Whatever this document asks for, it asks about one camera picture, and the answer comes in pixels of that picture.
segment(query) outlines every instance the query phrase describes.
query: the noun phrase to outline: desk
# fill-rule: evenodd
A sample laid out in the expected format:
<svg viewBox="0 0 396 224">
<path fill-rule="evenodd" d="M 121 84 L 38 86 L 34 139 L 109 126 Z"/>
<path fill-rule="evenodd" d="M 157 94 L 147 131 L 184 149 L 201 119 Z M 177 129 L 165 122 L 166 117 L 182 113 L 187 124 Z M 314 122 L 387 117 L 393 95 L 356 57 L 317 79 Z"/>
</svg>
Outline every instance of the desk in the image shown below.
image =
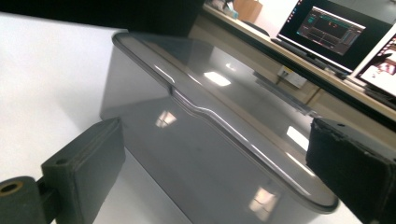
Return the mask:
<svg viewBox="0 0 396 224">
<path fill-rule="evenodd" d="M 369 113 L 369 111 L 374 110 L 377 112 L 378 119 L 392 121 L 393 125 L 396 124 L 395 110 L 380 104 L 378 101 L 372 99 L 371 97 L 368 97 L 358 88 L 352 87 L 351 84 L 348 83 L 347 81 L 342 81 L 338 77 L 335 77 L 329 74 L 328 72 L 315 67 L 313 64 L 308 63 L 307 61 L 291 53 L 290 51 L 283 49 L 279 45 L 272 42 L 270 37 L 263 35 L 262 33 L 245 25 L 243 22 L 239 20 L 234 20 L 230 17 L 227 17 L 223 13 L 207 5 L 204 5 L 203 12 L 206 15 L 210 14 L 213 16 L 213 18 L 216 18 L 228 24 L 229 27 L 227 27 L 227 30 L 230 30 L 230 28 L 232 27 L 248 35 L 248 37 L 250 37 L 250 40 L 256 41 L 256 43 L 254 42 L 251 43 L 253 47 L 256 46 L 258 47 L 258 45 L 261 44 L 259 49 L 264 51 L 264 53 L 268 53 L 269 56 L 274 56 L 273 58 L 275 60 L 280 61 L 280 63 L 285 64 L 286 66 L 292 68 L 295 71 L 299 71 L 298 73 L 300 75 L 306 77 L 308 80 L 317 84 L 325 91 L 334 94 L 335 96 L 341 98 L 341 100 L 346 101 L 346 103 L 352 103 L 352 106 L 354 107 L 356 106 L 357 109 L 359 109 L 363 113 L 364 111 L 367 111 L 367 113 Z"/>
<path fill-rule="evenodd" d="M 273 82 L 285 65 L 308 82 L 296 89 L 280 86 L 328 119 L 342 121 L 377 141 L 396 148 L 396 111 L 365 95 L 357 86 L 343 81 L 281 48 L 271 39 L 239 20 L 204 6 L 190 38 L 209 42 L 249 65 Z"/>
</svg>

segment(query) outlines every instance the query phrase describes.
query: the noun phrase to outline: computer monitor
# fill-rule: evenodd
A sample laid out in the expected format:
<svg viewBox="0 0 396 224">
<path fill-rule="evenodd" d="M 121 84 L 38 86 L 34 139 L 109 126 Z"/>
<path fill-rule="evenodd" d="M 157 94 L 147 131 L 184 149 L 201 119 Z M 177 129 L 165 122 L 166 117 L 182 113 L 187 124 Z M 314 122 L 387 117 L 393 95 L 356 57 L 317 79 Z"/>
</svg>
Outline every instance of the computer monitor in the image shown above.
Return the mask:
<svg viewBox="0 0 396 224">
<path fill-rule="evenodd" d="M 396 27 L 385 38 L 356 78 L 367 84 L 367 95 L 396 109 Z"/>
<path fill-rule="evenodd" d="M 390 28 L 330 1 L 299 0 L 277 39 L 315 65 L 351 74 Z"/>
</svg>

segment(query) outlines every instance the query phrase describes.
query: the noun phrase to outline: monitor screen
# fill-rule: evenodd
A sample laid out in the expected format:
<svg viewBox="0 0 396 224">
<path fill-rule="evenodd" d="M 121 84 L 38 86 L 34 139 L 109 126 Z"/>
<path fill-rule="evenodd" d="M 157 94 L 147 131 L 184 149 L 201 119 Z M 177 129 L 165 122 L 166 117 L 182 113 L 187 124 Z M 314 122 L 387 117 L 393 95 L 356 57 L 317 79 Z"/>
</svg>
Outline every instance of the monitor screen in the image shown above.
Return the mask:
<svg viewBox="0 0 396 224">
<path fill-rule="evenodd" d="M 326 0 L 299 0 L 277 38 L 350 74 L 391 24 Z"/>
<path fill-rule="evenodd" d="M 357 78 L 369 87 L 396 97 L 396 34 L 381 46 L 377 54 L 358 73 Z"/>
<path fill-rule="evenodd" d="M 344 55 L 364 28 L 353 21 L 313 7 L 297 30 L 297 34 L 332 52 Z"/>
</svg>

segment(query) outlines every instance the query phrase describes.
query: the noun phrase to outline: black object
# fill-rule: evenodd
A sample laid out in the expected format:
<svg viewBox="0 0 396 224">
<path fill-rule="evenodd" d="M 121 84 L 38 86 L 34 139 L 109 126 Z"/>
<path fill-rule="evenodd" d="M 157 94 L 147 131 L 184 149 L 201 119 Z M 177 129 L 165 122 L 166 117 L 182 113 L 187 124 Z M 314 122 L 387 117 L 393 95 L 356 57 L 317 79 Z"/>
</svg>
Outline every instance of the black object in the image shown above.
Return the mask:
<svg viewBox="0 0 396 224">
<path fill-rule="evenodd" d="M 187 36 L 205 0 L 13 0 L 0 11 L 147 32 Z"/>
<path fill-rule="evenodd" d="M 363 223 L 396 223 L 396 152 L 328 120 L 314 119 L 307 166 Z"/>
<path fill-rule="evenodd" d="M 263 34 L 266 35 L 266 36 L 270 36 L 270 35 L 268 34 L 267 31 L 265 31 L 264 29 L 262 29 L 260 26 L 257 26 L 257 25 L 255 25 L 254 23 L 251 23 L 250 21 L 243 21 L 243 23 L 246 24 L 246 25 L 248 25 L 248 26 L 250 26 L 251 28 L 254 28 L 254 29 L 260 31 L 261 33 L 263 33 Z"/>
<path fill-rule="evenodd" d="M 93 223 L 125 161 L 119 119 L 99 122 L 42 164 L 37 181 L 0 183 L 2 224 Z"/>
</svg>

